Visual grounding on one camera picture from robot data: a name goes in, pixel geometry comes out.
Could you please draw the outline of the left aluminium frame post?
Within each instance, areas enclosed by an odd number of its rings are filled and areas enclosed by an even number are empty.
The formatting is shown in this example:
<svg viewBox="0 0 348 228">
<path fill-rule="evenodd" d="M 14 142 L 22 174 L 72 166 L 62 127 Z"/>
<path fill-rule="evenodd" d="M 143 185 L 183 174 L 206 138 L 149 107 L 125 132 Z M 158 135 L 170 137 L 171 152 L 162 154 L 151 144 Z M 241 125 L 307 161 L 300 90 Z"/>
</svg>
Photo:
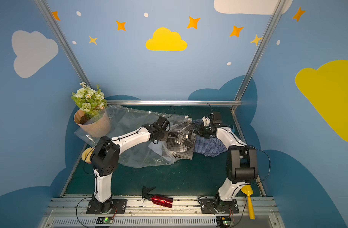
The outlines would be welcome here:
<svg viewBox="0 0 348 228">
<path fill-rule="evenodd" d="M 92 87 L 91 82 L 89 81 L 86 73 L 84 72 L 81 64 L 79 63 L 77 57 L 75 56 L 68 40 L 66 39 L 62 29 L 60 28 L 58 24 L 58 20 L 55 19 L 53 16 L 53 13 L 47 3 L 47 1 L 44 0 L 34 0 L 35 4 L 37 5 L 39 11 L 45 18 L 48 26 L 50 27 L 51 31 L 55 35 L 57 41 L 59 42 L 61 48 L 63 49 L 64 53 L 66 54 L 68 60 L 70 61 L 71 65 L 73 66 L 74 70 L 76 71 L 79 79 L 81 82 L 86 83 L 88 86 Z"/>
</svg>

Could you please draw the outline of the right green circuit board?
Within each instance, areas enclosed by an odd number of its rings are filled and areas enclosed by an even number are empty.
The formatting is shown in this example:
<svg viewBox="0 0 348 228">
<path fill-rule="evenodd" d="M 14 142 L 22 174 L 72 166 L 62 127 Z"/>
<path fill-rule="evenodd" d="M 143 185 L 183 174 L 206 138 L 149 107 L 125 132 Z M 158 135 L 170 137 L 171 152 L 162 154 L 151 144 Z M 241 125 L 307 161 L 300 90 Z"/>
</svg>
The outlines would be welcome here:
<svg viewBox="0 0 348 228">
<path fill-rule="evenodd" d="M 231 218 L 228 217 L 217 217 L 216 223 L 217 228 L 230 228 L 234 224 Z"/>
</svg>

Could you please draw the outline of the dark plaid shirt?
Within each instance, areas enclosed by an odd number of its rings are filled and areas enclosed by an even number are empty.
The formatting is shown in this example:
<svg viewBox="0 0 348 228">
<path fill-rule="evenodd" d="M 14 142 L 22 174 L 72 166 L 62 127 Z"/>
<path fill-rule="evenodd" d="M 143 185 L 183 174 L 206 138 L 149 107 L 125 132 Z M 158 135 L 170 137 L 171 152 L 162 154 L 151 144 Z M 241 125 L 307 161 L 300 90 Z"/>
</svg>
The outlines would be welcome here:
<svg viewBox="0 0 348 228">
<path fill-rule="evenodd" d="M 192 160 L 196 134 L 191 120 L 175 124 L 169 131 L 166 146 L 172 156 L 179 159 Z"/>
</svg>

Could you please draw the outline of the green circuit board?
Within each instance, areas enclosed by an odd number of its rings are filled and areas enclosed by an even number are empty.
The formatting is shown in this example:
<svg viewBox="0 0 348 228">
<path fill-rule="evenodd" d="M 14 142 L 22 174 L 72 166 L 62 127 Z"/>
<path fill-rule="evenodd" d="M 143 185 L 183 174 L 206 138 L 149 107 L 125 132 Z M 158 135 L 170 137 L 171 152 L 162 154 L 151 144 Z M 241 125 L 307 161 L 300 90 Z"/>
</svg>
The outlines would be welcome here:
<svg viewBox="0 0 348 228">
<path fill-rule="evenodd" d="M 114 219 L 112 217 L 98 217 L 96 225 L 111 225 Z"/>
<path fill-rule="evenodd" d="M 216 223 L 217 228 L 230 228 L 234 224 L 231 218 L 228 217 L 217 217 Z"/>
</svg>

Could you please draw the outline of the clear plastic vacuum bag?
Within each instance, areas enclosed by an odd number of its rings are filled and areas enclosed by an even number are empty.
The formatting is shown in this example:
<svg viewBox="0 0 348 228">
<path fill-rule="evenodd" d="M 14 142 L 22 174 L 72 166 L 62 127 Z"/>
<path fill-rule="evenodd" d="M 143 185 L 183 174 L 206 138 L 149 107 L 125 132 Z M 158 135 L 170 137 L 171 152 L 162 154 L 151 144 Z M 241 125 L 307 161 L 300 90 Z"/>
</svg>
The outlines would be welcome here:
<svg viewBox="0 0 348 228">
<path fill-rule="evenodd" d="M 167 118 L 171 128 L 175 124 L 182 124 L 191 118 L 176 115 L 174 109 L 168 108 L 161 113 L 143 111 L 120 105 L 111 105 L 106 108 L 110 119 L 111 130 L 105 135 L 108 141 L 119 146 L 119 160 L 121 165 L 132 168 L 147 166 L 171 165 L 178 161 L 170 154 L 166 142 L 151 141 L 151 133 L 155 130 L 152 125 L 160 116 Z M 88 145 L 99 151 L 102 145 L 99 141 L 104 137 L 96 138 L 88 135 L 79 128 L 75 135 L 84 140 Z"/>
</svg>

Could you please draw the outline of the aluminium frame post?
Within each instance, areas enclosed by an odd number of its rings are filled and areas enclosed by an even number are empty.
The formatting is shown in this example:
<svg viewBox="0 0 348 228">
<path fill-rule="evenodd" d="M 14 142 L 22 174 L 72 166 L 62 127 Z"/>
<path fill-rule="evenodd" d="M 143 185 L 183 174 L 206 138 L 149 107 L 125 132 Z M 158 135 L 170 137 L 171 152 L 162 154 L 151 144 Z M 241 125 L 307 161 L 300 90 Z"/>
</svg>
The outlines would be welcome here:
<svg viewBox="0 0 348 228">
<path fill-rule="evenodd" d="M 283 9 L 286 8 L 287 1 L 285 0 L 280 0 L 277 2 L 275 5 L 275 10 L 273 14 L 270 17 L 270 20 L 267 24 L 267 27 L 263 33 L 263 39 L 260 41 L 260 44 L 257 46 L 257 49 L 255 51 L 254 57 L 251 61 L 251 64 L 249 66 L 249 69 L 247 70 L 242 83 L 239 86 L 239 89 L 237 91 L 237 94 L 234 99 L 234 105 L 235 106 L 240 106 L 241 105 L 241 100 L 243 95 L 245 94 L 245 91 L 255 73 L 255 70 L 261 60 L 261 57 L 276 29 L 276 26 L 278 25 L 278 22 L 280 21 L 280 18 L 282 16 L 282 11 Z"/>
<path fill-rule="evenodd" d="M 61 48 L 63 49 L 64 53 L 66 54 L 68 60 L 70 61 L 71 65 L 73 66 L 74 70 L 76 71 L 79 79 L 81 82 L 86 83 L 88 86 L 92 87 L 91 82 L 89 81 L 86 73 L 84 72 L 81 64 L 79 63 L 77 57 L 75 56 L 68 40 L 66 39 L 62 29 L 60 28 L 58 24 L 58 20 L 55 19 L 53 16 L 53 13 L 47 3 L 47 1 L 44 0 L 34 0 L 35 4 L 37 5 L 39 11 L 45 18 L 48 26 L 50 27 L 51 31 L 55 35 L 57 41 L 59 42 Z"/>
</svg>

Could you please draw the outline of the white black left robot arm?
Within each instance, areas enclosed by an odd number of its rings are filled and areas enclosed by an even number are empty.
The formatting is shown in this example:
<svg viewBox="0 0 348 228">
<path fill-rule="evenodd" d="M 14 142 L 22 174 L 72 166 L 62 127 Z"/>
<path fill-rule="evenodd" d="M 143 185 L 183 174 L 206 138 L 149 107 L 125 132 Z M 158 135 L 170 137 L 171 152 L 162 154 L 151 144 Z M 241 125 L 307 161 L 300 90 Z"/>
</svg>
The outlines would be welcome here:
<svg viewBox="0 0 348 228">
<path fill-rule="evenodd" d="M 93 166 L 95 191 L 88 203 L 87 214 L 123 214 L 126 201 L 122 201 L 123 208 L 118 207 L 112 195 L 112 175 L 118 168 L 120 155 L 127 150 L 146 142 L 157 143 L 167 141 L 171 123 L 160 116 L 154 123 L 147 123 L 138 129 L 122 136 L 103 136 L 93 148 L 89 159 Z"/>
</svg>

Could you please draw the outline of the blue checked shirt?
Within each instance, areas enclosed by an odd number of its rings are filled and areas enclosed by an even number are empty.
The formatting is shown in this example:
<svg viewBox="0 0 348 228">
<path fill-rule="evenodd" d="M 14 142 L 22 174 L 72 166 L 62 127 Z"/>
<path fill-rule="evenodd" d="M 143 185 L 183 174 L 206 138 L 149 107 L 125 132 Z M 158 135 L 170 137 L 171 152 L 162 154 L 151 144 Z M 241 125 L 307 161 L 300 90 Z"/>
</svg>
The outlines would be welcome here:
<svg viewBox="0 0 348 228">
<path fill-rule="evenodd" d="M 218 138 L 205 139 L 196 134 L 194 152 L 205 157 L 216 157 L 228 149 Z"/>
</svg>

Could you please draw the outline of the right aluminium frame post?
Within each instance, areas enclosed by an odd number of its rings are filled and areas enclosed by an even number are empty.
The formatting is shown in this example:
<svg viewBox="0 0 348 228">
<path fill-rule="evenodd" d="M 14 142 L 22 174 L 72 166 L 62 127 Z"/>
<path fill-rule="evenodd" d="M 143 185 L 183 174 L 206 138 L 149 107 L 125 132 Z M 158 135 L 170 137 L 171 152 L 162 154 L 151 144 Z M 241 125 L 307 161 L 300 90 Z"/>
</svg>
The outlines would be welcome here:
<svg viewBox="0 0 348 228">
<path fill-rule="evenodd" d="M 249 66 L 249 69 L 247 70 L 242 83 L 239 86 L 239 89 L 237 91 L 237 94 L 234 99 L 234 105 L 235 106 L 240 106 L 241 105 L 241 100 L 243 95 L 245 94 L 245 91 L 255 73 L 255 70 L 261 60 L 261 57 L 276 29 L 276 26 L 278 25 L 278 22 L 280 21 L 280 18 L 282 16 L 282 11 L 283 9 L 286 8 L 287 1 L 285 0 L 280 0 L 277 2 L 275 5 L 275 10 L 273 14 L 270 17 L 270 20 L 267 24 L 267 27 L 263 33 L 263 39 L 260 41 L 260 44 L 257 46 L 257 49 L 255 51 L 254 57 L 251 61 L 251 64 Z"/>
</svg>

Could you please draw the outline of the aluminium front rail platform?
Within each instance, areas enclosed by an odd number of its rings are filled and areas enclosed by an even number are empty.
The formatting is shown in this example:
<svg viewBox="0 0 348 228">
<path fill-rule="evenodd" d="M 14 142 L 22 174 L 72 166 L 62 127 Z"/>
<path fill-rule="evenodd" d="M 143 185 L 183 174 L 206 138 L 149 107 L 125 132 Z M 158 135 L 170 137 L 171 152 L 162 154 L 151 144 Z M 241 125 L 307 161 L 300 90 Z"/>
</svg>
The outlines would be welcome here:
<svg viewBox="0 0 348 228">
<path fill-rule="evenodd" d="M 40 228 L 216 228 L 217 217 L 228 217 L 233 228 L 283 228 L 285 224 L 272 197 L 253 197 L 255 220 L 249 218 L 244 197 L 237 197 L 238 214 L 202 214 L 198 196 L 176 196 L 172 208 L 154 205 L 140 196 L 126 199 L 124 214 L 87 214 L 85 195 L 53 198 L 39 224 Z M 98 217 L 112 217 L 111 225 L 96 225 Z"/>
</svg>

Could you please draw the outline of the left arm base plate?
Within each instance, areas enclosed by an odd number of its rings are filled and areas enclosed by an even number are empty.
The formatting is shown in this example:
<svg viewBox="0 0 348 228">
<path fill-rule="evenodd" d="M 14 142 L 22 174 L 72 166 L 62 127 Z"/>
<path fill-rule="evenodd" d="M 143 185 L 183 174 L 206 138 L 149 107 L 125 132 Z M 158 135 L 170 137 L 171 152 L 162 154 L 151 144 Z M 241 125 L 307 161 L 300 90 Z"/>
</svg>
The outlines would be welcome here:
<svg viewBox="0 0 348 228">
<path fill-rule="evenodd" d="M 108 199 L 105 202 L 99 202 L 96 198 L 89 201 L 87 214 L 124 214 L 126 209 L 126 199 Z"/>
</svg>

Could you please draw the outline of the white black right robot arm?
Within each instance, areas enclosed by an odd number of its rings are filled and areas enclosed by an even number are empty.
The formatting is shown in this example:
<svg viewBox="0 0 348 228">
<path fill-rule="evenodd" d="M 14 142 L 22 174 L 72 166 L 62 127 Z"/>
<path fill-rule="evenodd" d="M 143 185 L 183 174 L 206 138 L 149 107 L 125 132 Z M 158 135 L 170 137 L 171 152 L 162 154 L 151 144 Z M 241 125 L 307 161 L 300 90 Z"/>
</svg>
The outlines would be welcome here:
<svg viewBox="0 0 348 228">
<path fill-rule="evenodd" d="M 195 133 L 206 140 L 217 138 L 228 149 L 226 179 L 214 196 L 213 202 L 206 203 L 206 210 L 215 213 L 230 211 L 238 213 L 235 208 L 237 206 L 235 196 L 242 188 L 258 178 L 256 149 L 241 141 L 231 128 L 222 122 L 219 112 L 212 111 L 203 117 Z"/>
</svg>

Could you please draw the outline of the yellow plastic shovel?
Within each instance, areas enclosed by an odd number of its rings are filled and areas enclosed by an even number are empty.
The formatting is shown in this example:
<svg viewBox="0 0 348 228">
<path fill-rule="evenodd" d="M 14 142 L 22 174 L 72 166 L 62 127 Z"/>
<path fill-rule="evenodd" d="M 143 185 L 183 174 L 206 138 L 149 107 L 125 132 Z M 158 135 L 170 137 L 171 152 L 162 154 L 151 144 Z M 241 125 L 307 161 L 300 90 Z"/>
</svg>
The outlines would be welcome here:
<svg viewBox="0 0 348 228">
<path fill-rule="evenodd" d="M 252 199 L 251 199 L 251 195 L 253 194 L 253 190 L 251 185 L 244 185 L 241 188 L 241 191 L 246 194 L 247 196 L 247 200 L 248 200 L 248 211 L 249 211 L 249 218 L 251 220 L 255 220 L 255 213 L 254 213 L 254 209 L 253 209 L 253 204 L 252 204 Z"/>
</svg>

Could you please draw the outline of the white green artificial flowers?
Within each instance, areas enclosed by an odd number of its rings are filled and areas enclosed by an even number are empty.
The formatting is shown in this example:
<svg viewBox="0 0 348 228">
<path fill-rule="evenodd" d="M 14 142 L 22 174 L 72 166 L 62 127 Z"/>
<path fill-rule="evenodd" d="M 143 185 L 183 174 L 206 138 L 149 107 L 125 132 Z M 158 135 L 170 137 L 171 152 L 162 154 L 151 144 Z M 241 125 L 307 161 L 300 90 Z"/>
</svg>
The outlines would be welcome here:
<svg viewBox="0 0 348 228">
<path fill-rule="evenodd" d="M 81 82 L 80 86 L 80 89 L 78 89 L 75 93 L 72 93 L 71 99 L 88 119 L 99 115 L 104 109 L 107 108 L 105 95 L 101 91 L 99 85 L 97 85 L 96 89 L 93 89 L 85 82 Z"/>
</svg>

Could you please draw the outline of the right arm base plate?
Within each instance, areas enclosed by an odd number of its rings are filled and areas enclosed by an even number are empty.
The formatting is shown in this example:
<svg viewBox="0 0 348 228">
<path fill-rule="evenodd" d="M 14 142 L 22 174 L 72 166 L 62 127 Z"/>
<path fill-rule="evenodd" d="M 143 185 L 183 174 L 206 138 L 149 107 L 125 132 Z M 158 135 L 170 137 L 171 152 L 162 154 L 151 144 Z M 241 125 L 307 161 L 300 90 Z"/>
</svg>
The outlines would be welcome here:
<svg viewBox="0 0 348 228">
<path fill-rule="evenodd" d="M 201 197 L 198 199 L 202 214 L 238 214 L 238 204 L 236 200 L 222 201 L 219 199 L 209 199 Z"/>
</svg>

